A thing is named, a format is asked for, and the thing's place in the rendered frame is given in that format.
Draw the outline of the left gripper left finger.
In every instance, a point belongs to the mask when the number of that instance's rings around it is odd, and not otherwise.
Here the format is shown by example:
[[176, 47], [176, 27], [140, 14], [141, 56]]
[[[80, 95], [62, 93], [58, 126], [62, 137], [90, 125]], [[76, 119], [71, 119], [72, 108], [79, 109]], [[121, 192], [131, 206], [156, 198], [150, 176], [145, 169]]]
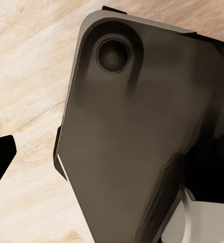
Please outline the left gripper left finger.
[[16, 154], [14, 137], [12, 135], [0, 137], [0, 180]]

